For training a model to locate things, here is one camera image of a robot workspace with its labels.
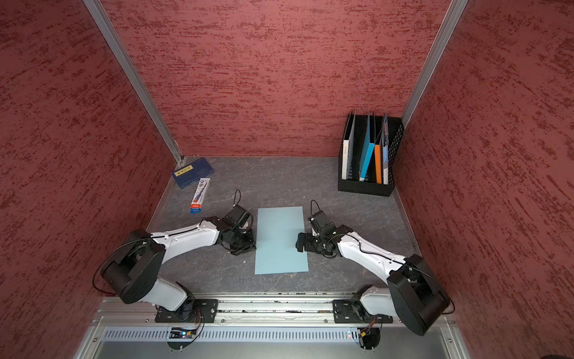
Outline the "light blue rectangular paper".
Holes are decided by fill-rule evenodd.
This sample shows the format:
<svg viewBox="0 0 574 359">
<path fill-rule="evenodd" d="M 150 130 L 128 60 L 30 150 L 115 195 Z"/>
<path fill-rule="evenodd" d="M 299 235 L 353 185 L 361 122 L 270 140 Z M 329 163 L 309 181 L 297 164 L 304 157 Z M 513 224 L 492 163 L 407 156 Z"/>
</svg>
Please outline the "light blue rectangular paper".
<svg viewBox="0 0 574 359">
<path fill-rule="evenodd" d="M 255 275 L 308 272 L 307 254 L 296 248 L 300 233 L 304 233 L 301 206 L 258 209 Z"/>
</svg>

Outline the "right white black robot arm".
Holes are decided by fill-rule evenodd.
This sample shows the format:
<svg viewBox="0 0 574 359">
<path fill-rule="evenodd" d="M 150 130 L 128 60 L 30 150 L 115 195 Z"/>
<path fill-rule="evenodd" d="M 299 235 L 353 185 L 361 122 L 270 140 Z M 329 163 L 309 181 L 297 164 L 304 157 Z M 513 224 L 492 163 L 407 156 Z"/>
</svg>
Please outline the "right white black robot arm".
<svg viewBox="0 0 574 359">
<path fill-rule="evenodd" d="M 376 323 L 380 317 L 386 321 L 398 318 L 422 336 L 441 316 L 455 311 L 454 302 L 421 256 L 393 254 L 349 227 L 299 233 L 295 248 L 328 259 L 350 260 L 386 284 L 385 289 L 365 285 L 348 300 L 347 307 L 359 323 Z"/>
</svg>

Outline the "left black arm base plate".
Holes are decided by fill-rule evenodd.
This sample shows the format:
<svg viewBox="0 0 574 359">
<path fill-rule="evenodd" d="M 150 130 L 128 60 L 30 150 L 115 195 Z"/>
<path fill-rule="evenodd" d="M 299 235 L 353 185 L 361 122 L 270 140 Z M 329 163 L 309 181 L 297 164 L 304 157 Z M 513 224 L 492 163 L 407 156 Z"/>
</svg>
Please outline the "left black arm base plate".
<svg viewBox="0 0 574 359">
<path fill-rule="evenodd" d="M 213 323 L 218 312 L 217 299 L 186 300 L 182 306 L 169 311 L 159 307 L 155 315 L 156 323 Z"/>
</svg>

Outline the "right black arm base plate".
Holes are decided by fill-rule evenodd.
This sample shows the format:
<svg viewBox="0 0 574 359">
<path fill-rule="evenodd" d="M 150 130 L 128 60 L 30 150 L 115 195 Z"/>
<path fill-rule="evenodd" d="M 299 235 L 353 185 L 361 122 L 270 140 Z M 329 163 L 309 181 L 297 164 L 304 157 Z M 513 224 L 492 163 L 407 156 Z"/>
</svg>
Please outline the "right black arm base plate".
<svg viewBox="0 0 574 359">
<path fill-rule="evenodd" d="M 387 315 L 369 314 L 366 308 L 356 300 L 333 300 L 333 317 L 335 323 L 357 324 L 392 324 L 393 318 Z"/>
</svg>

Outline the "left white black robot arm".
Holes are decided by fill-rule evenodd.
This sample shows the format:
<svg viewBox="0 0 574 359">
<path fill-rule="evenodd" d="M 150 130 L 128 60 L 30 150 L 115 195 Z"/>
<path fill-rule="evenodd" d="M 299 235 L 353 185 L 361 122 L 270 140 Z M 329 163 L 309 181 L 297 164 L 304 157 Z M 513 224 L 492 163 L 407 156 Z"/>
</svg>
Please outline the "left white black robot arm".
<svg viewBox="0 0 574 359">
<path fill-rule="evenodd" d="M 197 317 L 195 297 L 180 283 L 162 279 L 162 266 L 199 248 L 220 245 L 239 255 L 256 249 L 253 220 L 239 222 L 216 216 L 198 224 L 165 232 L 136 230 L 100 266 L 100 277 L 126 305 L 150 303 L 173 320 L 188 323 Z"/>
</svg>

